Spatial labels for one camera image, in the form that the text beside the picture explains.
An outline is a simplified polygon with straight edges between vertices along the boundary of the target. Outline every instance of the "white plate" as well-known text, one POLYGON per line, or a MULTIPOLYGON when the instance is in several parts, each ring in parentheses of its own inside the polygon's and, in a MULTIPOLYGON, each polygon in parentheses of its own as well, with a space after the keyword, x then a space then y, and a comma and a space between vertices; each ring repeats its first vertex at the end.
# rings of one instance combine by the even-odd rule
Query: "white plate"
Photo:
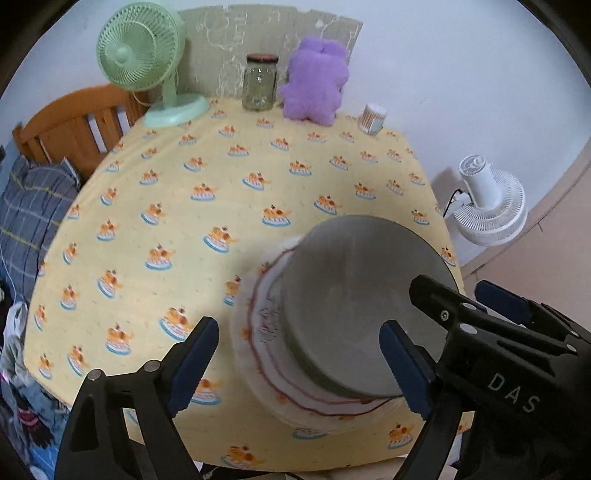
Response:
POLYGON ((380 418, 401 400, 362 404, 339 397, 308 379, 291 356, 281 335, 280 320, 273 314, 276 308, 272 299, 279 297, 276 279, 289 256, 284 251, 298 241, 292 239, 269 250, 242 279, 230 323, 236 363, 257 398, 285 423, 325 433, 353 430, 380 418), (271 266, 261 274, 260 267, 265 264, 271 266), (247 329, 250 340, 244 338, 247 329))

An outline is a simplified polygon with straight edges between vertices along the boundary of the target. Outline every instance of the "wooden bed frame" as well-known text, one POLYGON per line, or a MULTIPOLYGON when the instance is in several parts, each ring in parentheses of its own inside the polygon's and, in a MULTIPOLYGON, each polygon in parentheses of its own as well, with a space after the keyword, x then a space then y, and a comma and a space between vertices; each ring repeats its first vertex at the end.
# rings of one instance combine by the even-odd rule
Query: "wooden bed frame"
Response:
MULTIPOLYGON (((147 99, 145 92, 136 95, 143 102, 147 99)), ((120 106, 130 127, 147 110, 131 92, 114 85, 90 87, 50 103, 26 126, 17 126, 12 136, 19 151, 27 158, 38 163, 53 163, 67 157, 87 180, 106 156, 96 143, 89 115, 94 116, 103 143, 110 151, 123 136, 116 110, 120 106)))

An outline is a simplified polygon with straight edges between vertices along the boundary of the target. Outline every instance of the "blue plaid pillow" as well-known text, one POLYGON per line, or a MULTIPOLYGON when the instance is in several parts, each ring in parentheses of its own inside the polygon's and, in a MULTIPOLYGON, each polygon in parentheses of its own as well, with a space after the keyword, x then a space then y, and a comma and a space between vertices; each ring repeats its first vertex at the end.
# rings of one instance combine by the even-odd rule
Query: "blue plaid pillow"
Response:
POLYGON ((0 197, 0 274, 15 301, 30 303, 37 271, 78 194, 69 162, 37 165, 20 156, 0 197))

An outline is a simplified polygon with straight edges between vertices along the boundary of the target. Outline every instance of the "jar lid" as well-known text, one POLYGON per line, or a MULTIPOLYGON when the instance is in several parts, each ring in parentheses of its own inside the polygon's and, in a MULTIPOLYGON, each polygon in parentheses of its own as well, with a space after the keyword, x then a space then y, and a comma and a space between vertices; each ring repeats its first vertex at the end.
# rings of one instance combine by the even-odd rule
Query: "jar lid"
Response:
POLYGON ((279 57, 272 53, 249 53, 246 56, 246 61, 251 61, 253 63, 277 63, 279 57))

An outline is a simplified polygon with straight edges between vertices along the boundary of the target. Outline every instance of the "fan stand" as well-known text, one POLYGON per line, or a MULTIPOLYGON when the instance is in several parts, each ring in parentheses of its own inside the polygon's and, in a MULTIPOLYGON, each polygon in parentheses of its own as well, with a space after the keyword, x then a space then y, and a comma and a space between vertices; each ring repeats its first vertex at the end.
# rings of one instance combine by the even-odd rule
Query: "fan stand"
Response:
POLYGON ((194 120, 209 111, 209 102, 203 95, 179 93, 174 72, 162 83, 162 100, 153 104, 144 117, 150 128, 171 127, 194 120))

